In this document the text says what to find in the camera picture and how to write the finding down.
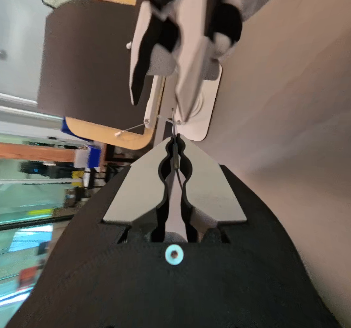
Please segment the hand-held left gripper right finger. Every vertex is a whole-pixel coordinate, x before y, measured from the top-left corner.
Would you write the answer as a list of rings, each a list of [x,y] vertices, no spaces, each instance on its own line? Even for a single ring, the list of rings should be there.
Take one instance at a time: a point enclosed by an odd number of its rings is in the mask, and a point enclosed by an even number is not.
[[[182,185],[181,215],[187,241],[222,225],[247,221],[220,164],[182,134],[177,134]]]

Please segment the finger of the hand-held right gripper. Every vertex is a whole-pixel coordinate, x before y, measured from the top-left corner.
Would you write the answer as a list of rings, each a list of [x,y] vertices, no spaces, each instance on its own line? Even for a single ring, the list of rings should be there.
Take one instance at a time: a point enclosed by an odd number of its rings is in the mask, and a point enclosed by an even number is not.
[[[209,30],[217,0],[180,0],[176,20],[181,31],[176,98],[180,120],[189,120],[213,46]]]
[[[136,106],[143,92],[146,76],[169,76],[177,65],[181,31],[171,18],[162,15],[150,1],[140,5],[134,37],[131,42],[129,91]]]

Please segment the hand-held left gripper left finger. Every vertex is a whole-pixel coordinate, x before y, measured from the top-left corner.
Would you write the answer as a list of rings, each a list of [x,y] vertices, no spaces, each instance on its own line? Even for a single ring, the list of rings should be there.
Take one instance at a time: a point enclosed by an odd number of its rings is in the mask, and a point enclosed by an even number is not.
[[[103,222],[123,225],[149,238],[163,242],[165,223],[169,215],[169,191],[166,178],[171,172],[173,157],[172,137],[129,166]]]

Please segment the thin black acrylic sheet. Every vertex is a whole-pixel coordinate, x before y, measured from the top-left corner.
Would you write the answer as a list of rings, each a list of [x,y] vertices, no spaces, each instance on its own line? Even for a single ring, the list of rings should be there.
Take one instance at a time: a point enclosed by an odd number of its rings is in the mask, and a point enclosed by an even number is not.
[[[172,114],[172,134],[173,134],[173,169],[175,171],[175,174],[177,176],[178,184],[180,187],[180,192],[182,193],[182,181],[180,178],[180,158],[179,158],[179,149],[178,149],[178,141],[177,141],[177,124],[175,120],[175,109],[172,107],[171,109],[171,114]]]

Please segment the silver pipe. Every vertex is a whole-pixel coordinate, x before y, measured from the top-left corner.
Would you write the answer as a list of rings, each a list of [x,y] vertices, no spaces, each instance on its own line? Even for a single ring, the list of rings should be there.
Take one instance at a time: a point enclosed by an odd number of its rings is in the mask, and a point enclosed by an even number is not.
[[[49,129],[61,129],[63,119],[59,116],[0,106],[0,120],[11,124],[21,124]]]
[[[12,96],[9,94],[0,94],[0,101],[1,102],[7,102],[11,105],[15,106],[23,106],[23,107],[30,107],[30,108],[36,108],[37,107],[37,102],[34,100],[26,99],[26,98],[21,98],[17,96]]]

